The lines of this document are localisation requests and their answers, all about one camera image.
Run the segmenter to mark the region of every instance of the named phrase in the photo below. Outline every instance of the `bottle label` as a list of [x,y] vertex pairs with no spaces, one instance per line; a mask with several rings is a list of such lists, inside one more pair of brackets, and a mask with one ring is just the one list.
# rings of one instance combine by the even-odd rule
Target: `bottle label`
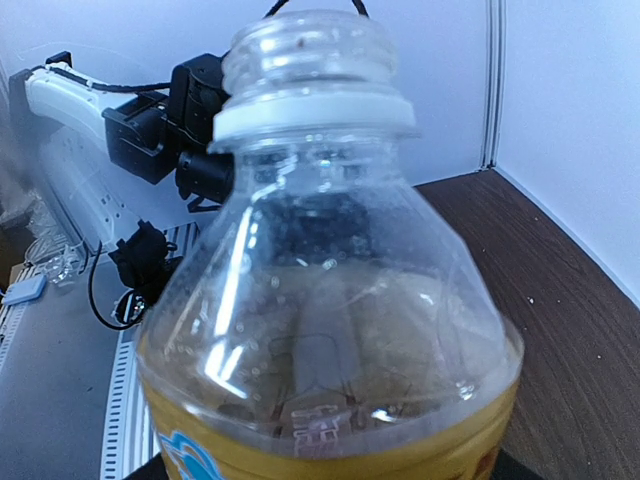
[[160,435],[160,441],[183,480],[224,480],[211,455],[183,433]]

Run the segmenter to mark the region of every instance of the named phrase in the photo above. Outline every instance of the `wood grain floor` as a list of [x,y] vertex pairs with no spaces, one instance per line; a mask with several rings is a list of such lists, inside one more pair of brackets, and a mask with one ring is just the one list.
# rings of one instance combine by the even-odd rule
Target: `wood grain floor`
[[525,340],[505,450],[548,480],[640,478],[640,311],[497,173],[419,190]]

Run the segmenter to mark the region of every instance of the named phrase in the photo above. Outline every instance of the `clear plastic bottle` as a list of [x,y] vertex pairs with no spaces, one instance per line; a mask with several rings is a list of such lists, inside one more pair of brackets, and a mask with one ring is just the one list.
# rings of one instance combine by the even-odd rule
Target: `clear plastic bottle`
[[523,346],[406,182],[392,43],[278,15],[225,59],[234,191],[138,345],[172,479],[488,478]]

